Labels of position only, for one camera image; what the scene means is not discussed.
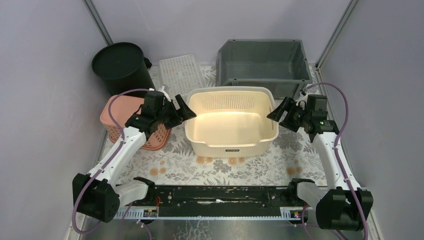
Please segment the white perforated plastic basket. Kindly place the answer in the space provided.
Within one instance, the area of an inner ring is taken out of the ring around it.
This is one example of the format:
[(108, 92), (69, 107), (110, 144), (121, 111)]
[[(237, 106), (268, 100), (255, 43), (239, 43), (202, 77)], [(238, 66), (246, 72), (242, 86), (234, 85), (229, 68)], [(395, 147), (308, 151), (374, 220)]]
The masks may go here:
[(187, 94), (191, 90), (207, 86), (193, 54), (161, 59), (159, 75), (161, 83), (176, 94)]

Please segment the grey plastic crate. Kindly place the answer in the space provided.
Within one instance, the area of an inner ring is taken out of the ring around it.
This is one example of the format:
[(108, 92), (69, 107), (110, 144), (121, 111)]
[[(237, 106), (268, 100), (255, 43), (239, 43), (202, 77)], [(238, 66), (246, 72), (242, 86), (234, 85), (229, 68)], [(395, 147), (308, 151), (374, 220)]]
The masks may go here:
[(217, 52), (217, 87), (264, 87), (275, 99), (297, 99), (312, 82), (303, 42), (298, 39), (229, 39)]

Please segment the cream plastic tub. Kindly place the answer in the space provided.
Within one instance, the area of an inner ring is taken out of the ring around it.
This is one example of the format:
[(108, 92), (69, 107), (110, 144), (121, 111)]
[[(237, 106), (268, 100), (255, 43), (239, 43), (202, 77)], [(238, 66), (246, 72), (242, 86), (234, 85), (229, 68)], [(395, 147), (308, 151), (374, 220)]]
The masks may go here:
[(278, 123), (267, 117), (276, 103), (265, 87), (198, 88), (187, 105), (196, 117), (185, 122), (185, 136), (199, 157), (259, 156), (279, 135)]

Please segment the pink perforated basket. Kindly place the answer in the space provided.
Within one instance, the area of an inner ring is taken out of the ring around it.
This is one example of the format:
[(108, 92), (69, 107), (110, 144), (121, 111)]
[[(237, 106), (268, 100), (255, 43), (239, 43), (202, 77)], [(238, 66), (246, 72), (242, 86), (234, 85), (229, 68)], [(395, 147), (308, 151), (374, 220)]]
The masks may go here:
[[(112, 121), (109, 115), (109, 105), (112, 102), (110, 98), (105, 105), (99, 119), (109, 134), (109, 139), (115, 143), (121, 135), (120, 129)], [(124, 127), (127, 120), (132, 114), (139, 109), (140, 105), (144, 103), (144, 99), (140, 97), (120, 96), (115, 100), (111, 106), (111, 114), (115, 121)], [(163, 125), (159, 125), (156, 132), (154, 132), (147, 142), (142, 146), (143, 149), (156, 151), (163, 148), (168, 142), (171, 130), (167, 130)]]

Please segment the large black cylindrical container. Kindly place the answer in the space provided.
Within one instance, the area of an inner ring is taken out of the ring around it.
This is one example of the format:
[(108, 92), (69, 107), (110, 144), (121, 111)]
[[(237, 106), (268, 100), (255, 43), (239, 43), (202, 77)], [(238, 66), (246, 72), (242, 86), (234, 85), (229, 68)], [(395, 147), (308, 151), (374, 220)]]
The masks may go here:
[(135, 89), (154, 89), (143, 50), (131, 42), (117, 42), (101, 49), (91, 69), (110, 95)]

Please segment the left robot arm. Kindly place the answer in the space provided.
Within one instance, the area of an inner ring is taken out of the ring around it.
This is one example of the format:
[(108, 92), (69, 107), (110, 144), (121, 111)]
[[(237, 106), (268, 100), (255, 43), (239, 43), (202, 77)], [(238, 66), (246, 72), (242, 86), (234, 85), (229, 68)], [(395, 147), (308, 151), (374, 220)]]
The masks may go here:
[(136, 177), (117, 185), (117, 180), (133, 155), (149, 140), (160, 126), (170, 130), (197, 115), (183, 97), (174, 98), (164, 90), (145, 89), (143, 103), (119, 127), (120, 136), (106, 156), (88, 173), (78, 173), (72, 180), (72, 220), (77, 213), (110, 222), (119, 208), (134, 201), (148, 206), (155, 200), (154, 183)]

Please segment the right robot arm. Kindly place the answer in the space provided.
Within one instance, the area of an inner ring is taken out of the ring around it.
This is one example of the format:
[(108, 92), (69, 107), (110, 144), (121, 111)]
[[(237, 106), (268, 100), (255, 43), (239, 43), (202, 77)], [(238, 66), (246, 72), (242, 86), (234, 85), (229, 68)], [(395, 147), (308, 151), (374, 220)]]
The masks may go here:
[(293, 178), (288, 185), (287, 201), (293, 206), (305, 202), (313, 208), (321, 229), (366, 232), (374, 198), (370, 191), (362, 189), (347, 164), (340, 144), (341, 131), (335, 121), (328, 119), (327, 97), (308, 95), (304, 107), (285, 97), (267, 118), (293, 132), (303, 128), (319, 155), (326, 177), (326, 191), (313, 180)]

